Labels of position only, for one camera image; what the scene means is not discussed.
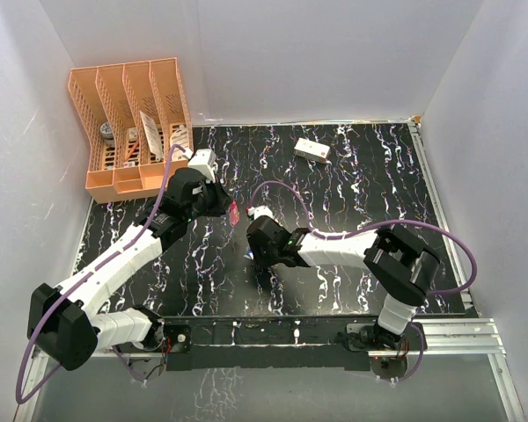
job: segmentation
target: white box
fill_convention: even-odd
[[[328,145],[299,138],[293,153],[308,160],[326,163],[330,150],[331,148]]]

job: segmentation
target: red object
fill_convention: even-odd
[[[231,226],[237,225],[240,221],[240,213],[238,212],[237,202],[234,200],[229,207],[229,222]]]

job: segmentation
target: white wall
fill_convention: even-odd
[[[487,0],[422,119],[451,228],[473,247],[528,416],[528,0]]]
[[[65,278],[89,195],[72,61],[37,1],[0,0],[0,420],[11,420],[32,291]]]
[[[481,0],[41,3],[77,66],[178,56],[203,124],[423,113]]]

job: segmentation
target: tabletop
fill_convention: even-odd
[[[326,164],[293,155],[299,138],[331,147]],[[241,220],[200,218],[170,250],[139,270],[105,303],[113,312],[143,304],[161,316],[378,315],[385,291],[369,271],[348,266],[255,272],[247,254],[244,216],[254,188],[281,180],[303,196],[313,225],[350,231],[372,222],[407,218],[438,224],[406,123],[197,127],[196,149],[212,148],[217,174],[237,202]],[[268,205],[289,230],[305,226],[304,212],[280,186],[264,188]],[[147,200],[94,203],[85,227],[77,270],[123,234]],[[458,285],[442,237],[413,229],[443,256],[434,287]],[[464,314],[460,295],[430,298],[427,314]]]

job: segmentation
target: robotic arm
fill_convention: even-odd
[[[267,207],[251,207],[253,222],[246,231],[257,267],[345,265],[368,268],[387,291],[384,307],[373,327],[353,340],[363,347],[394,349],[403,331],[424,304],[440,266],[439,255],[419,237],[392,225],[377,232],[337,240],[314,236],[307,228],[289,232]]]
[[[77,369],[94,351],[109,346],[133,342],[142,349],[157,348],[163,336],[163,322],[156,313],[142,306],[109,314],[98,312],[133,274],[183,237],[191,221],[199,216],[220,216],[227,212],[231,198],[213,172],[215,159],[212,150],[199,149],[186,168],[176,170],[152,222],[132,247],[126,248],[148,222],[154,201],[136,224],[80,273],[56,287],[45,283],[37,287],[31,298],[27,337],[32,336],[43,315],[64,292],[83,274],[92,273],[48,319],[37,338],[37,346],[67,370]],[[119,254],[95,270],[115,253]]]

